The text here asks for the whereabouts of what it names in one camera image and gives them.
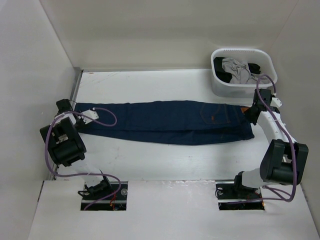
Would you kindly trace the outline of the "dark blue denim trousers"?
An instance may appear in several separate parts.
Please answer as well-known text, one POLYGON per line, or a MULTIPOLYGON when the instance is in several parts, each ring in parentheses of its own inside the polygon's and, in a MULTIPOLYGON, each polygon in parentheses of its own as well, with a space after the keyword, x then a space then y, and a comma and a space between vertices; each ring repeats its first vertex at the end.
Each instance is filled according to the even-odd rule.
POLYGON ((250 122, 242 107, 198 101, 142 103, 77 103, 75 110, 95 109, 99 121, 80 130, 83 134, 128 141, 199 146, 251 140, 250 122))

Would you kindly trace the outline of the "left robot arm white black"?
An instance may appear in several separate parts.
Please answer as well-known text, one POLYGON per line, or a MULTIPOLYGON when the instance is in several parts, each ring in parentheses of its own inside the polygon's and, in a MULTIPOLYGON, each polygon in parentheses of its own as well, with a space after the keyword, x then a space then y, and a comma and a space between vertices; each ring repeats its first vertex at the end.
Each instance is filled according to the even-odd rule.
POLYGON ((85 160, 87 149, 79 134, 86 125, 96 122, 99 114, 96 109, 78 113, 74 111, 68 99, 56 102, 58 113, 51 123, 40 129, 40 134, 47 145, 45 153, 57 166, 71 168, 74 176, 84 180, 84 190, 78 194, 84 200, 108 199, 113 192, 107 176, 85 160))

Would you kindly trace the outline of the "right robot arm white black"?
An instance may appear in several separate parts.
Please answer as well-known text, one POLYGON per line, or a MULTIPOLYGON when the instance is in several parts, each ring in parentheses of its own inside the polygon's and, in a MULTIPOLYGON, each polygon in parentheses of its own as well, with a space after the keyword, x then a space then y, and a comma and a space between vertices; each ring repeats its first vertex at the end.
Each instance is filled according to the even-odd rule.
POLYGON ((250 123, 262 128, 269 146, 259 168, 235 176, 231 190, 238 198, 272 184, 296 188, 302 181, 309 149, 290 135, 280 111, 271 106, 273 99, 270 90, 258 88, 254 91, 252 106, 244 112, 250 123))

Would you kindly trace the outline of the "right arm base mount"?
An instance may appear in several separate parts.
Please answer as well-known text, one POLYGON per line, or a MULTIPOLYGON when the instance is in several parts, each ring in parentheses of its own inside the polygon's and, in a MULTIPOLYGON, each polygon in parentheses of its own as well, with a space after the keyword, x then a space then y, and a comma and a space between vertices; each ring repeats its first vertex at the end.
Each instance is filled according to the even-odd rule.
POLYGON ((239 190, 233 182, 218 182, 215 196, 220 211, 265 210, 260 189, 239 190))

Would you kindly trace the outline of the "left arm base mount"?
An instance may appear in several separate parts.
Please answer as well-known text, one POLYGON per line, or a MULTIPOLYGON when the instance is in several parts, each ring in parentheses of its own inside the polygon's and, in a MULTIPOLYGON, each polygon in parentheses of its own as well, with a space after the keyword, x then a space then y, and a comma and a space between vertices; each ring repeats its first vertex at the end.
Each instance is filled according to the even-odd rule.
POLYGON ((97 193, 89 193, 86 188, 78 191, 81 196, 81 211, 125 211, 127 209, 127 197, 129 183, 121 182, 121 188, 118 182, 111 182, 111 188, 106 191, 99 190, 97 193))

